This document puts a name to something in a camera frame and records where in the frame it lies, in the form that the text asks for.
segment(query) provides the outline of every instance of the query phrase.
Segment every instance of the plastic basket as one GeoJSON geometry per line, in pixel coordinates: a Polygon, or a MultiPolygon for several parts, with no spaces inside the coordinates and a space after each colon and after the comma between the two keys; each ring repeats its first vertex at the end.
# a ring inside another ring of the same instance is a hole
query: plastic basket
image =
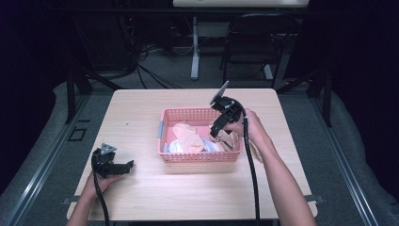
{"type": "Polygon", "coordinates": [[[235,162],[244,147],[243,140],[232,132],[234,146],[232,151],[201,152],[201,153],[164,153],[165,145],[170,144],[176,137],[172,128],[179,121],[186,121],[196,126],[197,134],[209,139],[211,128],[209,125],[220,113],[212,108],[167,108],[164,109],[158,130],[157,151],[166,163],[169,162],[235,162]]]}

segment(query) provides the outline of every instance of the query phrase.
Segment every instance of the white desk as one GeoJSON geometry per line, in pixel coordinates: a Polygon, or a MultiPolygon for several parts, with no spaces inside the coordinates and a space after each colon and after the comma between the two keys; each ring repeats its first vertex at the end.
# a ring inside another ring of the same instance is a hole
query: white desk
{"type": "MultiPolygon", "coordinates": [[[[165,163],[156,151],[158,126],[165,108],[210,107],[217,89],[132,89],[115,92],[92,150],[115,146],[114,162],[132,159],[131,173],[104,193],[111,220],[174,221],[255,219],[251,173],[245,151],[233,163],[165,163]]],[[[311,195],[294,141],[276,92],[272,89],[227,89],[225,95],[255,110],[277,151],[304,195],[311,195]]],[[[75,195],[79,196],[91,171],[90,158],[75,195]]],[[[278,218],[263,164],[254,156],[261,218],[278,218]]],[[[73,202],[68,211],[71,216],[73,202]]],[[[314,216],[317,208],[309,203],[314,216]]],[[[88,217],[104,219],[100,202],[88,217]]]]}
{"type": "MultiPolygon", "coordinates": [[[[309,0],[173,0],[173,6],[177,8],[306,8],[308,4],[309,0]]],[[[191,79],[193,80],[199,78],[200,50],[198,47],[198,26],[197,17],[194,17],[194,53],[191,67],[191,79]]],[[[220,26],[218,24],[216,27],[223,27],[222,29],[225,31],[224,35],[226,35],[227,25],[220,26]]]]}

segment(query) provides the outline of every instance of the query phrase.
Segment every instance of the black chair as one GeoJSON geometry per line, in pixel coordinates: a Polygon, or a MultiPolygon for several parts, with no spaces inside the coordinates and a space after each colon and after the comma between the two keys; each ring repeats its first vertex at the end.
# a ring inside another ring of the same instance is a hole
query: black chair
{"type": "Polygon", "coordinates": [[[271,88],[274,87],[286,38],[295,31],[295,20],[288,15],[249,13],[229,24],[220,70],[223,84],[227,66],[231,64],[276,65],[271,88]]]}

